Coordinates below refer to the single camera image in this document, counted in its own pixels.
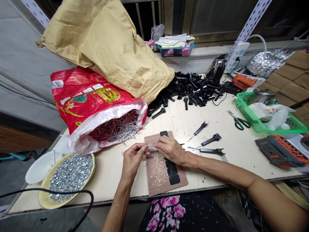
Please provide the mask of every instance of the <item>green plastic basket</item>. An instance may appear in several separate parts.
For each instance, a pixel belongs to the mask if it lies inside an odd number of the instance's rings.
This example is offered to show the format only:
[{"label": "green plastic basket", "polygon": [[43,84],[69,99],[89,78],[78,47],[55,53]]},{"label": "green plastic basket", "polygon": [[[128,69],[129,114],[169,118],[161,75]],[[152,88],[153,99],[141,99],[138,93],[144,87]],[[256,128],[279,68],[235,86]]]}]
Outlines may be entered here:
[{"label": "green plastic basket", "polygon": [[237,94],[237,100],[235,101],[236,107],[245,116],[248,122],[250,122],[252,128],[256,133],[259,134],[302,134],[308,131],[308,128],[302,124],[297,118],[295,118],[291,113],[289,113],[290,118],[287,119],[286,123],[291,127],[290,130],[270,130],[264,123],[253,113],[253,111],[248,107],[247,102],[252,97],[254,92],[244,92]]}]

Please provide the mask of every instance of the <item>floor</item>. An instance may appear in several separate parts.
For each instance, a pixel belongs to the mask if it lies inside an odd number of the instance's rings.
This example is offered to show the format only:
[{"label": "floor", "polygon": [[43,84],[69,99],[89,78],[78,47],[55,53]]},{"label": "floor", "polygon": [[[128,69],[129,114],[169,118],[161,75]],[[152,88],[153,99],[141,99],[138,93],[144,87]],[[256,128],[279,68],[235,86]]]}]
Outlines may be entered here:
[{"label": "floor", "polygon": [[[25,183],[26,172],[33,163],[33,159],[26,162],[18,159],[2,161],[0,163],[0,195],[21,189]],[[1,198],[0,206],[10,204],[13,199],[14,196]],[[72,208],[13,216],[0,220],[0,231],[65,232],[69,231],[83,214],[82,208]],[[87,217],[78,232],[99,232],[99,228]]]}]

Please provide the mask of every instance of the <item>yellow plate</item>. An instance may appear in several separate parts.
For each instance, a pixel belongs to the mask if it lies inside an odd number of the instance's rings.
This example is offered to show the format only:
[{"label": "yellow plate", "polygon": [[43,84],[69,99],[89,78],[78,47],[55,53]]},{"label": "yellow plate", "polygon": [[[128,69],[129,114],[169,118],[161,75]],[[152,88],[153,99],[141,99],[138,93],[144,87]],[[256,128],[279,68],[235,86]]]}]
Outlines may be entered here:
[{"label": "yellow plate", "polygon": [[[64,157],[62,157],[60,160],[58,160],[49,170],[49,172],[46,174],[46,176],[44,177],[42,184],[41,184],[41,188],[43,189],[49,189],[50,184],[50,180],[52,179],[53,174],[55,173],[56,169],[62,164],[62,162],[66,161],[69,157],[73,156],[73,153],[69,153],[67,155],[65,155]],[[85,185],[89,182],[89,180],[92,178],[93,176],[93,172],[95,169],[95,159],[94,159],[94,155],[91,154],[92,158],[93,158],[93,167],[91,170],[91,173],[89,175],[88,180],[86,181],[86,183],[84,184],[84,186],[80,189],[82,190]],[[64,206],[65,204],[69,203],[71,200],[73,200],[76,196],[78,195],[78,193],[74,194],[71,198],[67,199],[66,201],[55,201],[53,199],[50,198],[50,193],[47,192],[43,192],[43,191],[39,191],[39,204],[45,208],[45,209],[56,209],[59,208],[61,206]]]}]

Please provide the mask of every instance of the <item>yellow logo on bag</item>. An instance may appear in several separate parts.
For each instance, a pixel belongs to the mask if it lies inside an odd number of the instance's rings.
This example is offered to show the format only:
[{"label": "yellow logo on bag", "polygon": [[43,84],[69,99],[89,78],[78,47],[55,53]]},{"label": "yellow logo on bag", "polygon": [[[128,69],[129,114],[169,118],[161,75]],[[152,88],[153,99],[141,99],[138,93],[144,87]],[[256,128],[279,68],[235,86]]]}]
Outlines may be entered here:
[{"label": "yellow logo on bag", "polygon": [[111,90],[110,88],[102,88],[95,90],[94,92],[109,104],[112,104],[114,101],[120,99],[120,93],[118,93],[116,90]]}]

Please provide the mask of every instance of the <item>woman's left hand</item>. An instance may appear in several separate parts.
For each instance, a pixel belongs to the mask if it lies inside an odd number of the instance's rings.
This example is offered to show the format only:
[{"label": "woman's left hand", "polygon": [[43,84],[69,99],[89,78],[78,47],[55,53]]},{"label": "woman's left hand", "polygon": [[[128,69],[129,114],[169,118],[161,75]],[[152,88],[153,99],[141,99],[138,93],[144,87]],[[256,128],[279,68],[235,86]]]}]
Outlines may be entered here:
[{"label": "woman's left hand", "polygon": [[147,143],[136,143],[123,153],[122,179],[133,183],[143,154],[150,154],[147,149]]}]

